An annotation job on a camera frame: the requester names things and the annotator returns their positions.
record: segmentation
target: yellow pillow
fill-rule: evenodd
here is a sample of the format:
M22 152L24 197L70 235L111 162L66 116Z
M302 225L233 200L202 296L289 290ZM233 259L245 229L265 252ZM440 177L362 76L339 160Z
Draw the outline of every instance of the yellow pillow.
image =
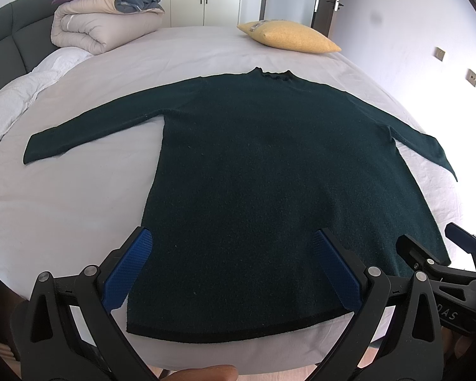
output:
M259 43L304 53L339 52L340 47L320 32L287 20L261 20L240 24L240 30Z

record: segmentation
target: beige comforter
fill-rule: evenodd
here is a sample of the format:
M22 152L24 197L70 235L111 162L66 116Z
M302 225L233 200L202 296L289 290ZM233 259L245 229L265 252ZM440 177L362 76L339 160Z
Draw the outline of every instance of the beige comforter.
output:
M55 11L51 41L98 55L156 31L163 15L160 8L124 14L115 0L73 0Z

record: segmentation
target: light switch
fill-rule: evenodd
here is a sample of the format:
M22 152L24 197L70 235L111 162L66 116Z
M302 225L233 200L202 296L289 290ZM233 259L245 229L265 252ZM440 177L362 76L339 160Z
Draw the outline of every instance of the light switch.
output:
M466 80L476 87L476 73L474 73L471 69L467 70Z
M446 54L446 52L442 49L440 49L439 47L436 47L434 52L433 52L433 56L438 59L438 60L443 60L444 59L444 55Z

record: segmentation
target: dark green sweater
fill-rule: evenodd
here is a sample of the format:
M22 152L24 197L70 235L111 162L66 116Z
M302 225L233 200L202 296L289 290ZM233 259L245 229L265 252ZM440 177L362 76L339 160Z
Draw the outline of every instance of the dark green sweater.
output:
M129 294L128 332L220 342L345 313L311 257L321 227L388 274L411 274L395 253L402 234L449 262L394 141L453 173L437 140L291 72L198 77L113 100L32 136L24 163L161 114L142 219L154 247Z

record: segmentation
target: brown door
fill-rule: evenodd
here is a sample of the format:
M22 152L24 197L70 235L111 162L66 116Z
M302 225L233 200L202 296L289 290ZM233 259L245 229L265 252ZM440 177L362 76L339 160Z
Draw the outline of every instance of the brown door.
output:
M335 8L339 9L343 6L339 4L338 0L319 0L317 11L314 13L312 28L328 37Z

